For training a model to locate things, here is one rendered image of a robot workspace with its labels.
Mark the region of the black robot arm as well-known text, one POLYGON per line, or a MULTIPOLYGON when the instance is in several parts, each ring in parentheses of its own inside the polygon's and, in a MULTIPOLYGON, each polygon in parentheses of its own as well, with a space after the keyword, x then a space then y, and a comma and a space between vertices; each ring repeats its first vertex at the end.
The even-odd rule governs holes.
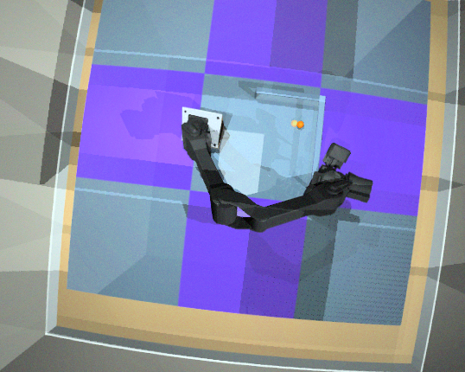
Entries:
POLYGON ((182 147, 198 166, 210 196, 216 224, 263 233, 269 228, 309 215, 331 215, 346 198, 362 202, 368 202, 371 198, 373 180, 351 171, 344 175, 328 168, 314 172, 311 184, 315 187, 308 194, 266 207, 260 206, 223 182, 211 158, 207 121, 207 118, 188 115, 188 122, 182 124, 182 147), (237 216, 238 207, 250 217, 237 216))

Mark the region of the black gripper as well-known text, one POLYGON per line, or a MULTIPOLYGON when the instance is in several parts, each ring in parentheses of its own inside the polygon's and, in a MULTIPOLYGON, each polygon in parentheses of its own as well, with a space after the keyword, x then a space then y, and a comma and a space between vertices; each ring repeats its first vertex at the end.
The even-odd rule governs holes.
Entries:
MULTIPOLYGON (((343 146, 340 146, 336 143, 332 143, 329 146, 328 151, 325 154, 324 158, 322 159, 322 161, 325 164, 321 164, 321 167, 318 170, 318 172, 322 172, 322 170, 328 169, 328 168, 334 169, 337 171, 337 168, 340 169, 341 166, 347 162, 350 154, 351 154, 351 151, 349 149, 343 146)), ((311 184, 311 181, 309 183, 309 186, 304 191, 303 196, 308 194, 315 187, 315 185, 311 184)))

